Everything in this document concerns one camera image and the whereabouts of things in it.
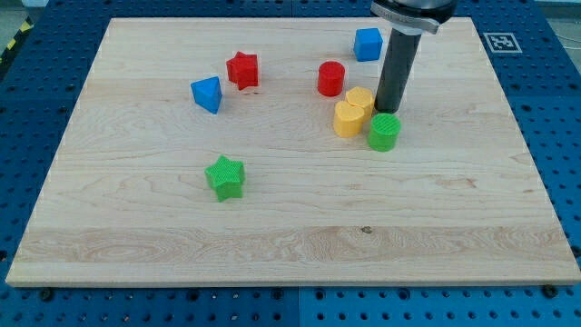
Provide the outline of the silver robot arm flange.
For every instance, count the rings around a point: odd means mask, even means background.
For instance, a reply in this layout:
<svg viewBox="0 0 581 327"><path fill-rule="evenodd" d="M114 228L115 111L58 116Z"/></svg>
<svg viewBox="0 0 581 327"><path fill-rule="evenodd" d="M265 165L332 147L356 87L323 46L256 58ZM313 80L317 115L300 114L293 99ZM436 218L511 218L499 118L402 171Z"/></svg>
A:
<svg viewBox="0 0 581 327"><path fill-rule="evenodd" d="M372 0L370 11L405 35L434 35L457 5L458 0Z"/></svg>

